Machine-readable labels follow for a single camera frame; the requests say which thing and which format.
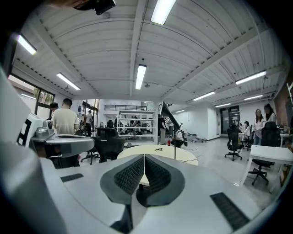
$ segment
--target table leg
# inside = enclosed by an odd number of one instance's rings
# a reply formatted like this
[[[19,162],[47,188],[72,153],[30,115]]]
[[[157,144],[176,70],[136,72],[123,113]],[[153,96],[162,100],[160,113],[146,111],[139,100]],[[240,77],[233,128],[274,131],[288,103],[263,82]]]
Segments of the table leg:
[[[280,145],[280,147],[282,147],[282,143],[283,143],[283,136],[281,136],[281,145]]]
[[[280,176],[281,176],[281,173],[282,173],[282,171],[283,171],[283,167],[284,167],[284,165],[281,164],[281,165],[280,165],[280,169],[279,169],[279,171],[278,171],[278,175],[277,175],[277,177],[275,178],[275,180],[274,180],[274,182],[273,182],[273,185],[272,185],[272,187],[271,187],[271,189],[270,189],[270,193],[273,192],[273,190],[274,190],[276,184],[278,183],[278,180],[279,180],[279,178],[280,178]]]
[[[248,164],[247,164],[247,166],[246,166],[245,172],[244,172],[243,177],[242,177],[242,180],[241,180],[241,182],[240,182],[240,186],[242,186],[242,185],[244,184],[244,181],[245,181],[245,179],[246,179],[246,177],[247,177],[247,174],[248,174],[248,172],[249,172],[249,169],[250,169],[251,163],[252,163],[252,157],[249,157]]]

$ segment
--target textured black pad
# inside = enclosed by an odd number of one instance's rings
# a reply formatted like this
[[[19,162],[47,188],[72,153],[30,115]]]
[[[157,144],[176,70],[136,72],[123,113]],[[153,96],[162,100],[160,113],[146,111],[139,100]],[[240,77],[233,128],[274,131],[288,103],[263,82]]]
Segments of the textured black pad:
[[[249,222],[249,219],[224,193],[220,192],[210,195],[210,197],[231,225],[233,231],[241,228]]]
[[[144,155],[121,164],[103,174],[100,185],[108,198],[116,203],[130,205],[131,195],[144,174]]]
[[[151,195],[146,205],[163,206],[174,201],[185,186],[181,171],[146,154],[145,174],[150,183]]]
[[[76,180],[76,179],[79,179],[79,178],[82,178],[82,177],[83,177],[83,175],[78,173],[78,174],[63,176],[63,177],[60,177],[60,179],[64,183],[64,182]]]

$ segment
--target fluorescent light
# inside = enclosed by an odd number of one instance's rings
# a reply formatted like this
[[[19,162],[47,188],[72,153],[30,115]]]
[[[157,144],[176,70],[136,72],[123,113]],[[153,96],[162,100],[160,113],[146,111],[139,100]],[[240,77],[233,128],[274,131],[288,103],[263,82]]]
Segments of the fluorescent light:
[[[263,95],[258,95],[258,96],[254,96],[254,97],[248,97],[248,98],[245,98],[244,101],[247,101],[247,100],[250,100],[250,99],[255,99],[255,98],[258,98],[258,97],[262,97]]]
[[[210,95],[213,95],[213,94],[215,94],[215,92],[210,92],[210,93],[205,94],[205,95],[203,95],[203,96],[197,97],[197,98],[195,98],[195,99],[193,99],[193,100],[194,100],[194,101],[197,101],[197,100],[200,100],[200,99],[202,99],[202,98],[204,98],[204,97],[207,97],[207,96],[210,96]]]
[[[30,99],[34,99],[34,100],[36,100],[36,98],[35,97],[32,97],[32,96],[29,96],[29,95],[26,95],[26,94],[21,94],[22,96],[25,96],[25,97],[28,97],[28,98],[30,98]]]
[[[141,65],[141,64],[138,65],[137,78],[136,78],[136,89],[137,90],[141,89],[143,77],[145,76],[146,70],[147,70],[147,66]]]
[[[246,77],[244,79],[238,80],[238,81],[236,81],[236,84],[240,85],[240,84],[242,84],[244,82],[254,80],[254,79],[259,78],[259,77],[264,76],[264,75],[266,75],[266,71],[262,71],[262,72],[254,74],[254,75],[248,76],[248,77]]]
[[[219,106],[215,106],[215,107],[222,107],[222,106],[229,106],[231,103],[227,103],[227,104],[223,104],[223,105],[219,105]]]
[[[163,25],[175,2],[176,0],[157,0],[151,21]]]
[[[75,88],[76,90],[80,90],[80,88],[78,88],[75,84],[73,84],[69,79],[67,79],[65,76],[63,76],[61,73],[57,74],[57,76],[65,81],[67,84],[69,84],[71,87]]]
[[[22,36],[19,35],[18,42],[31,54],[36,53],[36,49]]]

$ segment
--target black camera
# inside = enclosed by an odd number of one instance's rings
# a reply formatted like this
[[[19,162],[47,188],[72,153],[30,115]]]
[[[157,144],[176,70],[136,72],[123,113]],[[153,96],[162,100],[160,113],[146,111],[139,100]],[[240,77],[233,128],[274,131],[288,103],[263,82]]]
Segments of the black camera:
[[[114,0],[89,0],[76,6],[75,9],[80,11],[94,9],[95,13],[99,16],[105,13],[106,11],[110,10],[114,6],[116,6]]]

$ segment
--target standing woman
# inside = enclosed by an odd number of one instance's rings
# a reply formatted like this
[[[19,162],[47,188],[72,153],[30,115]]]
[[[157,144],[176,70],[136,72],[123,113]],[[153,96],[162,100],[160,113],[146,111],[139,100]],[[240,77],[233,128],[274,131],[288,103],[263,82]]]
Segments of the standing woman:
[[[266,121],[264,120],[261,110],[256,109],[255,111],[255,139],[253,141],[254,145],[261,145],[261,130],[265,126]]]
[[[266,113],[266,122],[276,122],[276,115],[271,107],[271,105],[268,103],[264,107],[265,113]]]

